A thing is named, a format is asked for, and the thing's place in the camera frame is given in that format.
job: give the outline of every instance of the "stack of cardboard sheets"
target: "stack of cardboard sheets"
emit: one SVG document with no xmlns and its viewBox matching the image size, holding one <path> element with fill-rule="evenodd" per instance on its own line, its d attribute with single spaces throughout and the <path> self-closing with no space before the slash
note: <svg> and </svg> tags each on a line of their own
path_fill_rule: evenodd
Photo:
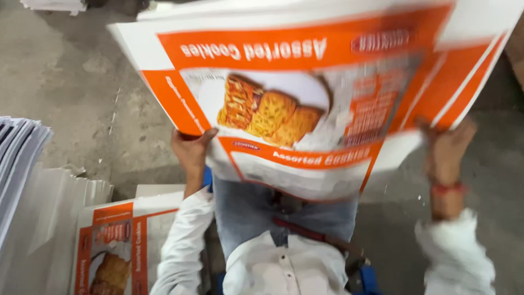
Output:
<svg viewBox="0 0 524 295">
<path fill-rule="evenodd" d="M 82 0 L 20 0 L 20 3 L 32 10 L 69 11 L 71 15 L 87 9 Z"/>
<path fill-rule="evenodd" d="M 113 186 L 77 177 L 85 170 L 36 163 L 51 136 L 38 121 L 0 118 L 1 294 L 66 294 L 78 214 L 111 201 Z"/>
</svg>

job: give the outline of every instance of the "finger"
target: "finger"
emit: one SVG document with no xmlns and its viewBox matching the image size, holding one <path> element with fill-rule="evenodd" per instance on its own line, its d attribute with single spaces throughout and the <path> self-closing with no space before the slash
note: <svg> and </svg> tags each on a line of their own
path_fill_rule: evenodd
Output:
<svg viewBox="0 0 524 295">
<path fill-rule="evenodd" d="M 199 143 L 207 145 L 213 137 L 219 132 L 217 128 L 211 128 L 204 132 L 204 134 L 197 140 Z"/>
<path fill-rule="evenodd" d="M 416 117 L 415 125 L 420 129 L 420 131 L 422 131 L 422 133 L 424 133 L 425 137 L 430 143 L 434 142 L 437 135 L 439 134 L 436 129 L 431 128 L 429 122 L 423 117 Z"/>
<path fill-rule="evenodd" d="M 177 130 L 176 127 L 171 131 L 171 143 L 176 143 L 182 141 L 181 133 Z"/>
<path fill-rule="evenodd" d="M 469 142 L 475 136 L 477 132 L 477 126 L 470 118 L 465 118 L 453 131 L 453 141 L 455 143 L 461 143 L 468 145 Z"/>
</svg>

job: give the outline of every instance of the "brand logo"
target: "brand logo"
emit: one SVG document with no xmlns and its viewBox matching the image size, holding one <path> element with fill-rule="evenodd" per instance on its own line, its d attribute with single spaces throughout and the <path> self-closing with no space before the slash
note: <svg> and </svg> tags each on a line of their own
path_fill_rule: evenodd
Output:
<svg viewBox="0 0 524 295">
<path fill-rule="evenodd" d="M 255 150 L 255 151 L 260 151 L 261 150 L 261 148 L 257 147 L 256 145 L 250 144 L 250 143 L 244 142 L 244 141 L 234 141 L 233 145 L 237 146 L 239 148 L 245 148 L 245 149 L 250 149 L 250 150 Z"/>
<path fill-rule="evenodd" d="M 408 45 L 413 36 L 406 29 L 379 31 L 361 35 L 351 41 L 352 52 L 382 52 Z"/>
</svg>

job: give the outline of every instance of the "printed cardboard sheet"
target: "printed cardboard sheet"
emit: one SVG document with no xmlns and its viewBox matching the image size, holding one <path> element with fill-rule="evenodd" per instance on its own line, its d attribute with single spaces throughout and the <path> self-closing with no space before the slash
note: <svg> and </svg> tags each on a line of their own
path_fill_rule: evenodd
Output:
<svg viewBox="0 0 524 295">
<path fill-rule="evenodd" d="M 111 30 L 181 132 L 219 129 L 218 177 L 327 202 L 398 167 L 421 143 L 416 117 L 459 124 L 524 5 L 382 2 L 231 2 Z"/>
</svg>

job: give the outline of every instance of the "white shirt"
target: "white shirt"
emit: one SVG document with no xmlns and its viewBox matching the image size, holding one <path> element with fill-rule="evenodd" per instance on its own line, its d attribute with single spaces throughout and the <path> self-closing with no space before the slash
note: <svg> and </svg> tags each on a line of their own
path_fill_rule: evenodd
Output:
<svg viewBox="0 0 524 295">
<path fill-rule="evenodd" d="M 204 232 L 213 220 L 214 200 L 204 188 L 182 202 L 162 247 L 158 279 L 151 295 L 197 294 Z M 426 295 L 495 294 L 493 263 L 475 237 L 477 219 L 465 209 L 457 220 L 415 228 L 417 241 L 431 260 Z M 288 248 L 276 247 L 269 232 L 240 246 L 226 263 L 225 295 L 348 294 L 345 261 L 333 246 L 290 235 Z"/>
</svg>

